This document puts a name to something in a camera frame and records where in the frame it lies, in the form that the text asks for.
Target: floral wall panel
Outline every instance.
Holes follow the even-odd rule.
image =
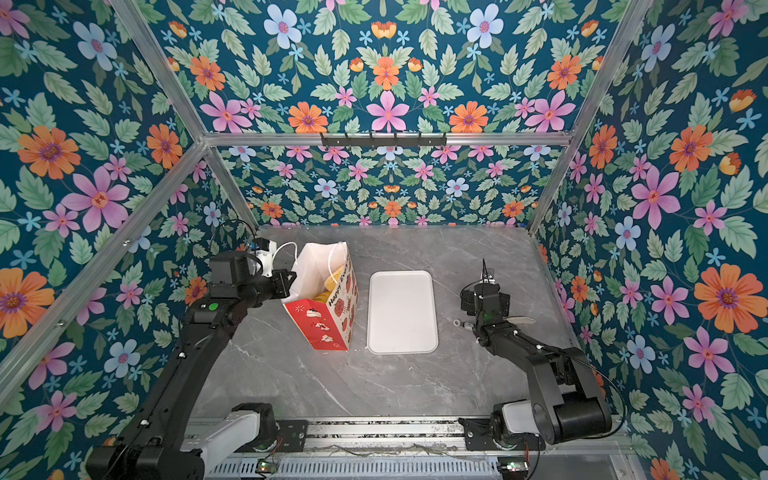
[[[568,129],[626,6],[185,3],[155,5],[155,36],[208,129],[235,133]]]
[[[230,218],[201,162],[0,416],[0,478],[87,478],[91,448],[130,421],[207,292],[210,256],[239,246]]]
[[[0,3],[0,84],[2,357],[189,140],[103,2]]]
[[[538,231],[654,480],[768,475],[767,12],[666,2]]]
[[[546,145],[222,151],[254,216],[275,225],[524,226],[559,154]]]

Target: white plastic tray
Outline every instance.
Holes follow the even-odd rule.
[[[437,349],[432,276],[424,270],[371,275],[368,350],[379,355]]]

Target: gray marble surface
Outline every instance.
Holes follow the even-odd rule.
[[[487,415],[497,402],[527,398],[523,372],[491,356],[472,333],[452,325],[470,318],[458,293],[480,277],[482,259],[511,296],[511,316],[536,322],[522,329],[546,343],[570,346],[571,334],[553,305],[534,247],[521,228],[293,227],[263,229],[278,243],[346,241],[360,291],[349,352],[313,350],[279,301],[250,315],[213,367],[193,417],[225,416],[241,402],[269,402],[280,417]],[[293,248],[276,267],[293,265]],[[366,349],[368,287],[381,270],[432,274],[439,346],[415,355]]]

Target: red and white paper bag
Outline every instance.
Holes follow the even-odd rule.
[[[323,283],[342,265],[339,282],[326,302],[313,300]],[[357,280],[346,242],[322,245],[307,243],[293,264],[296,280],[283,305],[315,350],[349,350],[357,306]]]

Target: yellow food item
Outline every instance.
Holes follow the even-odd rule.
[[[323,302],[323,303],[325,303],[325,302],[327,302],[327,301],[328,301],[328,298],[329,298],[330,296],[331,296],[331,292],[329,292],[328,290],[326,290],[325,292],[322,292],[320,295],[316,296],[316,297],[314,298],[314,300],[315,300],[316,302]]]
[[[326,282],[323,284],[329,292],[332,292],[333,289],[336,288],[336,284],[339,282],[339,279],[341,278],[341,274],[344,271],[344,266],[340,266],[339,269],[335,272],[333,272],[333,275],[326,278]]]

